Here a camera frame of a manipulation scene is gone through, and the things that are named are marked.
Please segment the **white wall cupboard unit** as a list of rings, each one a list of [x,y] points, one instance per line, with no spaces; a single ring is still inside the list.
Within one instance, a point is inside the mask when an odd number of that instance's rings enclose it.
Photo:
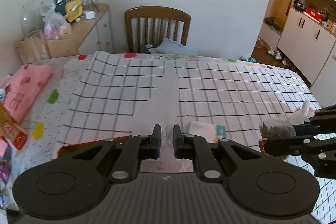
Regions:
[[[335,0],[269,0],[259,38],[303,74],[321,106],[335,104]]]

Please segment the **pink items plastic bag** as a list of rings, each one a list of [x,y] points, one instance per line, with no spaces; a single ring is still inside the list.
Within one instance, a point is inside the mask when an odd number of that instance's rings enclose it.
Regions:
[[[71,31],[71,25],[67,22],[67,18],[60,12],[54,12],[50,16],[43,19],[45,24],[43,30],[43,39],[60,40],[66,39]]]

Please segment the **white tissue pack teal print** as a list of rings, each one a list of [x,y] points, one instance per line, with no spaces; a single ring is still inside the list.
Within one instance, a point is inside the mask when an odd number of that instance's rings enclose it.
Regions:
[[[199,121],[191,121],[186,127],[186,133],[201,136],[208,143],[217,143],[219,139],[226,138],[226,127]]]

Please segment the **yellow alarm clock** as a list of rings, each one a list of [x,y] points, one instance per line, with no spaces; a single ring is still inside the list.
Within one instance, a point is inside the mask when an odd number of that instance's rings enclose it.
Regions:
[[[81,0],[68,0],[65,4],[66,20],[72,23],[80,18],[83,13],[83,5]]]

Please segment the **clear plastic bag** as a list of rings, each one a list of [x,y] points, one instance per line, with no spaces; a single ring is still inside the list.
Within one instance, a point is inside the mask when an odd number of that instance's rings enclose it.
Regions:
[[[161,126],[160,156],[157,160],[144,160],[142,172],[182,173],[192,172],[193,163],[188,159],[174,156],[173,127],[178,123],[179,81],[175,68],[168,64],[159,87],[151,97],[141,104],[131,118],[130,129],[133,136],[149,135],[155,125]]]

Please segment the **white plush bunny toy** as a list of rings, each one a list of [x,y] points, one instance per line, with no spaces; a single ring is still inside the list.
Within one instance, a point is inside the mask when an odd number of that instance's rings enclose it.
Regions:
[[[305,100],[302,104],[301,108],[296,108],[294,113],[290,116],[289,122],[291,125],[300,125],[304,124],[304,122],[314,116],[315,111],[310,106],[310,101]]]

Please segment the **blue cushion on chair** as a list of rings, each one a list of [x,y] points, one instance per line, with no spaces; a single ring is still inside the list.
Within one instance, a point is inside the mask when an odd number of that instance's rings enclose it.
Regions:
[[[193,55],[197,56],[197,49],[189,46],[184,46],[174,40],[164,38],[159,46],[153,46],[149,48],[150,53],[160,53],[168,55]]]

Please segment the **brown wooden chair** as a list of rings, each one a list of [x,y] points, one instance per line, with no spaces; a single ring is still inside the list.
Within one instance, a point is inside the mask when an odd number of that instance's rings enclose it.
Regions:
[[[129,53],[143,53],[147,45],[159,46],[171,39],[185,46],[191,16],[179,9],[164,6],[139,6],[124,13]]]

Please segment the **dried herb sachet bag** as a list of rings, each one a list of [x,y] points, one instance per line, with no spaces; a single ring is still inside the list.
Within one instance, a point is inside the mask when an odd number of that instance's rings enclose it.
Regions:
[[[272,118],[262,122],[259,127],[263,138],[288,138],[296,136],[294,127],[290,122],[279,118]]]

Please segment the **wooden white side cabinet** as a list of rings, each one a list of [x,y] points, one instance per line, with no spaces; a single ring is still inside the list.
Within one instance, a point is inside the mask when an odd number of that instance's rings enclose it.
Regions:
[[[109,6],[105,3],[97,6],[99,11],[95,18],[82,17],[79,22],[72,24],[72,31],[66,38],[76,42],[78,55],[90,55],[99,50],[113,52]]]

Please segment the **pink folded towel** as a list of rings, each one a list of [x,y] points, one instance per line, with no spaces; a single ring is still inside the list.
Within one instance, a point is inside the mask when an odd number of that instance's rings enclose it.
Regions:
[[[22,122],[52,73],[52,66],[48,64],[26,64],[6,82],[3,106],[18,124]]]

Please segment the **pink label white sachet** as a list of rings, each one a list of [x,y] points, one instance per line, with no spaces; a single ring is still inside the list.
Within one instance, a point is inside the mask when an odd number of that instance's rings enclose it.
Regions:
[[[267,140],[268,140],[267,138],[259,140],[260,152],[263,153],[263,154],[266,154],[265,149],[264,149],[264,145],[265,145],[265,143],[266,143]]]

